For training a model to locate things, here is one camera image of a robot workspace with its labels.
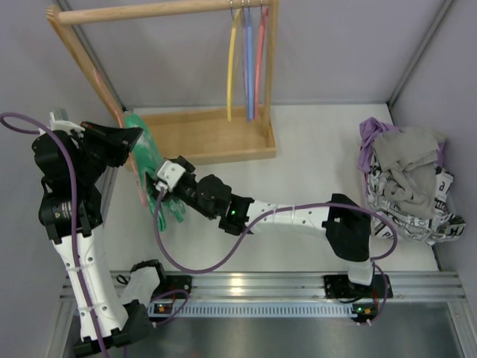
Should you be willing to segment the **green white tie-dye trousers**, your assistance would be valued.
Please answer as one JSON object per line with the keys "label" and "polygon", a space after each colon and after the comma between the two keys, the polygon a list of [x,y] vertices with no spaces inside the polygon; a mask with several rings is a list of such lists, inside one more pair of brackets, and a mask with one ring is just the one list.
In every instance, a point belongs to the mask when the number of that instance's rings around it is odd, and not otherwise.
{"label": "green white tie-dye trousers", "polygon": [[[156,208],[157,197],[157,172],[164,163],[164,159],[159,154],[159,149],[146,123],[143,119],[132,113],[125,116],[126,128],[141,128],[142,134],[137,140],[132,150],[133,164],[137,173],[137,180],[139,182],[140,198],[144,204],[148,205],[151,214],[153,215]],[[166,229],[166,219],[164,209],[175,217],[178,223],[185,219],[186,208],[182,201],[177,199],[167,200],[162,199],[161,207],[159,209],[157,224],[160,232]]]}

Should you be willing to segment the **pink clothes hanger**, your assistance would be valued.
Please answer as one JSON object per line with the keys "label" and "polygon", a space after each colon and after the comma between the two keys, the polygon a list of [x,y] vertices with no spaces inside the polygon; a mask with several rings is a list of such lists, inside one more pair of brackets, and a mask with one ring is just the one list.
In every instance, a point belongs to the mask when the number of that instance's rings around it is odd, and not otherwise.
{"label": "pink clothes hanger", "polygon": [[[99,71],[97,69],[93,70],[93,76],[94,76],[96,84],[98,85],[98,88],[100,89],[101,94],[106,99],[107,106],[113,111],[113,115],[114,115],[116,121],[118,122],[119,127],[123,128],[124,127],[124,124],[123,124],[124,116],[122,114],[120,114],[119,110],[115,107],[115,105],[113,103],[113,96],[110,94],[109,90],[107,89],[107,87],[104,83],[104,80],[103,80],[101,74],[99,73]],[[137,167],[136,167],[136,162],[135,162],[134,157],[133,157],[132,154],[129,154],[129,162],[130,162],[131,168],[132,168],[134,176],[135,176],[135,181],[136,181],[136,185],[137,185],[137,188],[138,188],[140,201],[142,203],[142,206],[146,207],[146,204],[148,203],[147,199],[146,199],[146,194],[144,193],[144,190],[143,190],[142,185],[140,183],[140,178],[139,178],[139,173],[138,173],[138,170],[137,170]]]}

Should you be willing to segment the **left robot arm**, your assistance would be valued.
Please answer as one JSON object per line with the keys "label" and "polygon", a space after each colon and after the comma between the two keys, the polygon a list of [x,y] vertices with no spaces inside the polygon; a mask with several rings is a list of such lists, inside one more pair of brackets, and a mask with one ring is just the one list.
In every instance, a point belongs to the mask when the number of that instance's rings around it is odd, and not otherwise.
{"label": "left robot arm", "polygon": [[156,260],[136,264],[123,294],[117,294],[104,250],[101,193],[95,186],[107,168],[125,164],[142,132],[82,122],[46,128],[32,144],[43,173],[39,220],[63,261],[78,306],[77,357],[136,343],[151,329],[147,307],[162,269]]}

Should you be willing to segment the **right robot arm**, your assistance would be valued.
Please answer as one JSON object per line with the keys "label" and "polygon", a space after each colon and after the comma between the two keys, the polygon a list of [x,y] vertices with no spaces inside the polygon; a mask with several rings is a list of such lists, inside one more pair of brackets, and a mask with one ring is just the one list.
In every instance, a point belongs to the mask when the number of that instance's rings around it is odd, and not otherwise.
{"label": "right robot arm", "polygon": [[358,287],[373,285],[376,269],[370,255],[372,217],[344,194],[317,204],[284,205],[233,194],[215,175],[198,180],[184,157],[166,160],[157,172],[160,185],[202,216],[218,220],[225,233],[244,238],[262,233],[309,235],[326,240],[347,264],[347,281]]}

